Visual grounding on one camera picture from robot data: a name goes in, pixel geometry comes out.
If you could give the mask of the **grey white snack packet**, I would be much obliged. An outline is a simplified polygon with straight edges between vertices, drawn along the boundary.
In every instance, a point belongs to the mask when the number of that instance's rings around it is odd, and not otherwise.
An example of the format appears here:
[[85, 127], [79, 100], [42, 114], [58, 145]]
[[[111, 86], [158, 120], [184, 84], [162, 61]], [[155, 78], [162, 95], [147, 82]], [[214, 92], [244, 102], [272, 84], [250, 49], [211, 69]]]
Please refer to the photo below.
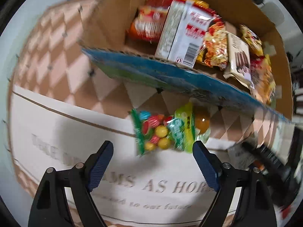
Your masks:
[[242, 147], [242, 144], [234, 144], [227, 149], [231, 165], [240, 170], [246, 170], [256, 161], [255, 156]]

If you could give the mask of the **yellow egg biscuit bag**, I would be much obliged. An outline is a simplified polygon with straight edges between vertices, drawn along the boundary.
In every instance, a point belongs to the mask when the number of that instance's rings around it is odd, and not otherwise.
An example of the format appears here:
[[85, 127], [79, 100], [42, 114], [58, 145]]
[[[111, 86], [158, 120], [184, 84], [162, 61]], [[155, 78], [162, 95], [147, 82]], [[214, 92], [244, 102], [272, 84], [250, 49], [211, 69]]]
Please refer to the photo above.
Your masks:
[[270, 56], [265, 54], [264, 57], [264, 71], [257, 75], [251, 74], [254, 85], [251, 88], [251, 94], [263, 104], [270, 105], [275, 96], [276, 83], [272, 74]]

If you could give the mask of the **orange jelly cup pack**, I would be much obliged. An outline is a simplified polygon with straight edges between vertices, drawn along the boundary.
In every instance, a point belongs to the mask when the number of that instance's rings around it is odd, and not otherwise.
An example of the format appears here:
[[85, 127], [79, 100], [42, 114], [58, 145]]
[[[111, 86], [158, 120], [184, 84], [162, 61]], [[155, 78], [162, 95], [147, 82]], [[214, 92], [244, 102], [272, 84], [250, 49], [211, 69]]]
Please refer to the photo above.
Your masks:
[[188, 102], [175, 110], [175, 117], [183, 120], [188, 141], [200, 140], [206, 144], [211, 133], [210, 113], [206, 107]]

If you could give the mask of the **white chocolate wafer packet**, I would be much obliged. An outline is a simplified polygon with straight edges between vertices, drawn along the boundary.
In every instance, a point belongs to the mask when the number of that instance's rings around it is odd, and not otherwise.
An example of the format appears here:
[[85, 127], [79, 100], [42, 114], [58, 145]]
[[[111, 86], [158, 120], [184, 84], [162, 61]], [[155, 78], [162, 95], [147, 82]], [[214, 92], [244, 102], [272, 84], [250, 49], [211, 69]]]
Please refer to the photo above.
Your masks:
[[251, 77], [249, 46], [238, 36], [227, 34], [228, 65], [224, 71], [224, 78], [236, 78], [243, 86], [253, 87]]

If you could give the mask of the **green gumball candy bag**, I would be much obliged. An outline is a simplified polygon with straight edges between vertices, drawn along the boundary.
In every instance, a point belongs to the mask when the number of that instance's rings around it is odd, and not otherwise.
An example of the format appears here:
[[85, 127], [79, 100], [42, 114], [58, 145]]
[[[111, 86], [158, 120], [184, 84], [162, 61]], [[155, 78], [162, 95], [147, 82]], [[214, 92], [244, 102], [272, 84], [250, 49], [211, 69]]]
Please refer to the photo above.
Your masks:
[[192, 152], [196, 138], [192, 103], [183, 105], [169, 116], [137, 109], [132, 109], [130, 116], [138, 155], [155, 149]]

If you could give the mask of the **yellow panda snack bag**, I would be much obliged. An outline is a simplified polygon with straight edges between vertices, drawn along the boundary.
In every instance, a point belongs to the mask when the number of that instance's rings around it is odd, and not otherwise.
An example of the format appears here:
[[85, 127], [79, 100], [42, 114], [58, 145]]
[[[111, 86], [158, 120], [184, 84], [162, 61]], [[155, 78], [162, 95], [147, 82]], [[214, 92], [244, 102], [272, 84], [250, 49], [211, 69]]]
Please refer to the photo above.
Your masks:
[[240, 32], [242, 40], [249, 46], [250, 53], [257, 57], [264, 56], [260, 38], [245, 25], [240, 25]]

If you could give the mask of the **yellow instant noodle packet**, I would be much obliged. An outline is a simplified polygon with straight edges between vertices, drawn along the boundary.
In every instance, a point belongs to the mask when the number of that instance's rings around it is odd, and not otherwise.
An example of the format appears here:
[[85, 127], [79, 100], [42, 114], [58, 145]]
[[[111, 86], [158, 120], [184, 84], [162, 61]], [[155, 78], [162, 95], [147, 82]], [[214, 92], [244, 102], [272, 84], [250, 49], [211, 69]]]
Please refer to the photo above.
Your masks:
[[196, 62], [221, 71], [227, 68], [227, 30], [225, 23], [217, 12], [202, 0], [192, 0], [195, 5], [202, 7], [213, 14], [213, 20], [204, 36], [202, 48]]

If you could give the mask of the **white red long packet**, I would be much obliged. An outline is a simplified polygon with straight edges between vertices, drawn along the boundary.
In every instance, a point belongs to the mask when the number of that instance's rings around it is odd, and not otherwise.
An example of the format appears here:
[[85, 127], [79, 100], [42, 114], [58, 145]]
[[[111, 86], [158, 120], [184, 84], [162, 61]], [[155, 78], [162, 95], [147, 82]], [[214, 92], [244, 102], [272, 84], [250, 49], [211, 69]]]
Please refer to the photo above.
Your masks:
[[155, 57], [193, 68], [213, 14], [192, 0], [172, 0]]

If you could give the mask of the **orange panda snack bag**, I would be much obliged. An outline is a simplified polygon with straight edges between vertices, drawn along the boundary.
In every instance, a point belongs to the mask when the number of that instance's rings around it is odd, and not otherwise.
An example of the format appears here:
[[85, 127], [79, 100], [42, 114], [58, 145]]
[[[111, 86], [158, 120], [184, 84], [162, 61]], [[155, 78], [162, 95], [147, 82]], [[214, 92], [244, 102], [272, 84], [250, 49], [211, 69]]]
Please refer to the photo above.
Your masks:
[[133, 40], [158, 43], [168, 14], [170, 0], [146, 0], [138, 8], [127, 35]]

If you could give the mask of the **small orange snack bag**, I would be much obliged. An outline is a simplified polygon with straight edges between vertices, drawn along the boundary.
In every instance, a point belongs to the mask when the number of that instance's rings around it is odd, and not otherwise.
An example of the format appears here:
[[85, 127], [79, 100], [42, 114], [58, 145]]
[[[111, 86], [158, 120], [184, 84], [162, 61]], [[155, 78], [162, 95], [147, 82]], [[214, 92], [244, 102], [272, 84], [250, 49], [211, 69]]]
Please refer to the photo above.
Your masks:
[[255, 160], [253, 162], [253, 165], [254, 165], [254, 167], [257, 167], [262, 174], [266, 174], [267, 173], [267, 170], [266, 170], [265, 166], [263, 165], [263, 163], [261, 161]]

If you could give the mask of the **small red snack packet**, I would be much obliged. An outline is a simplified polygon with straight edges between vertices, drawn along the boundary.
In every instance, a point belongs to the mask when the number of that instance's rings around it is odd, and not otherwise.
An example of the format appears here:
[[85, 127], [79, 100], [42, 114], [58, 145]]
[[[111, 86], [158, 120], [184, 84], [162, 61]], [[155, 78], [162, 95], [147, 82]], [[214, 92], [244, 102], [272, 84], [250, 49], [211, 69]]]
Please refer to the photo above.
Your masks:
[[265, 59], [264, 56], [260, 56], [258, 58], [252, 58], [250, 60], [250, 62], [251, 62], [251, 74], [252, 75], [257, 75], [257, 74], [264, 71], [264, 67], [263, 67], [263, 60], [264, 59]]

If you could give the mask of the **checkered printed tablecloth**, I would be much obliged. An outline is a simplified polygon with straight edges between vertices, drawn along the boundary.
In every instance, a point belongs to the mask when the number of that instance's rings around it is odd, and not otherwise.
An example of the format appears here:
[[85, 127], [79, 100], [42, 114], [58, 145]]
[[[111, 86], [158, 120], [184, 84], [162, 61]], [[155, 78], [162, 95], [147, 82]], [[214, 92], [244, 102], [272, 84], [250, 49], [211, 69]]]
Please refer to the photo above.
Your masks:
[[256, 100], [220, 70], [155, 58], [156, 44], [127, 37], [146, 0], [73, 0], [48, 8], [23, 47], [14, 73], [10, 135], [20, 179], [29, 190], [45, 170], [70, 168], [113, 143], [92, 196], [110, 224], [192, 226], [215, 196], [188, 150], [140, 154], [131, 110], [210, 116], [208, 147], [221, 158], [251, 132], [272, 142], [293, 111], [289, 62], [275, 25], [251, 0], [204, 0], [231, 26], [245, 25], [270, 56], [281, 97]]

